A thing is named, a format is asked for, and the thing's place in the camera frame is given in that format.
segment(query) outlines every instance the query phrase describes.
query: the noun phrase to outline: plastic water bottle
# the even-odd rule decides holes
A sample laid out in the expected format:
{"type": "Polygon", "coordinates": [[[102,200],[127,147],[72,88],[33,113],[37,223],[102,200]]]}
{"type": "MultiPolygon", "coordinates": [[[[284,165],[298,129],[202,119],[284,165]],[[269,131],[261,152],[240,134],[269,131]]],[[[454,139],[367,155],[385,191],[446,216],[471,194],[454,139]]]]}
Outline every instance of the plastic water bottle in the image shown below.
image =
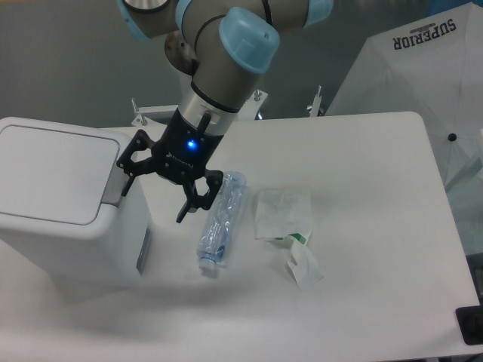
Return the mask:
{"type": "Polygon", "coordinates": [[[223,261],[226,248],[233,236],[233,229],[241,213],[246,193],[246,179],[242,173],[229,171],[208,213],[196,253],[199,267],[212,272],[223,261]]]}

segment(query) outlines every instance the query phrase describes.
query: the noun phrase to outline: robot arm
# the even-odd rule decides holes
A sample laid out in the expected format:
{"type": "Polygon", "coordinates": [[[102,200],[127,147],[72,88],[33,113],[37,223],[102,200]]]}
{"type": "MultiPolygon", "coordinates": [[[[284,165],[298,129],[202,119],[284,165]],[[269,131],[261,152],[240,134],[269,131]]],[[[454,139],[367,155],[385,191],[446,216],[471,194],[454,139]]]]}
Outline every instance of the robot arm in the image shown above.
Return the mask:
{"type": "Polygon", "coordinates": [[[162,138],[154,142],[139,130],[117,165],[130,177],[156,172],[183,186],[187,212],[208,210],[223,173],[206,169],[234,117],[268,70],[280,38],[278,32],[323,20],[333,0],[118,0],[125,20],[140,40],[180,29],[199,61],[191,89],[181,100],[162,138]],[[136,151],[151,157],[134,162],[136,151]],[[204,177],[208,192],[201,196],[195,181],[204,177]]]}

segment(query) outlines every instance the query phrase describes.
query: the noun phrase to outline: bottle cap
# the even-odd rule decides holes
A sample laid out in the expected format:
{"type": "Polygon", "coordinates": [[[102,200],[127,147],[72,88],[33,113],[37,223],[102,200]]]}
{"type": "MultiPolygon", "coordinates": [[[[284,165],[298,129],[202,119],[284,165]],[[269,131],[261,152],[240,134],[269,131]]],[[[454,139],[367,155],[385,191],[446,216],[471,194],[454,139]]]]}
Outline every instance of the bottle cap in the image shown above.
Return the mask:
{"type": "Polygon", "coordinates": [[[215,267],[216,267],[216,263],[211,260],[211,259],[207,259],[207,258],[201,258],[199,260],[199,268],[201,270],[204,270],[206,272],[213,272],[215,267]]]}

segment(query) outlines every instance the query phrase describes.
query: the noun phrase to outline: blue led light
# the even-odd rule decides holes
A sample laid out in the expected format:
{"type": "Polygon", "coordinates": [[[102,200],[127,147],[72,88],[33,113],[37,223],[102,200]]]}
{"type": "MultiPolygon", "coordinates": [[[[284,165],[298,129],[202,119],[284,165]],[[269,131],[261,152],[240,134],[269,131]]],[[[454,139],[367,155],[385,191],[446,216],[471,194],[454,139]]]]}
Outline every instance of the blue led light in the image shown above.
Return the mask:
{"type": "Polygon", "coordinates": [[[196,143],[194,140],[189,140],[186,145],[192,151],[195,151],[198,148],[198,143],[196,143]]]}

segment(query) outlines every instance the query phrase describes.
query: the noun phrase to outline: white tabletop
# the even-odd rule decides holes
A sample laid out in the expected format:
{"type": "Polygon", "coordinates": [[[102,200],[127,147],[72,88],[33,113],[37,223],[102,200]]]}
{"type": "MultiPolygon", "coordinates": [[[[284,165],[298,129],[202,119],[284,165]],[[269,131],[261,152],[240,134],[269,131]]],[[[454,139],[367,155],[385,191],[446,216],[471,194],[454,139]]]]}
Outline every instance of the white tabletop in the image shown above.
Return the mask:
{"type": "MultiPolygon", "coordinates": [[[[164,126],[146,130],[157,139],[164,126]]],[[[483,351],[458,330],[454,310],[478,300],[419,116],[238,122],[209,167],[241,171],[251,187],[217,279],[200,275],[195,256],[206,212],[176,224],[182,188],[143,176],[157,229],[140,290],[52,281],[0,243],[0,357],[327,362],[483,351]],[[311,189],[309,247],[325,273],[305,293],[281,251],[254,240],[254,195],[292,186],[311,189]]]]}

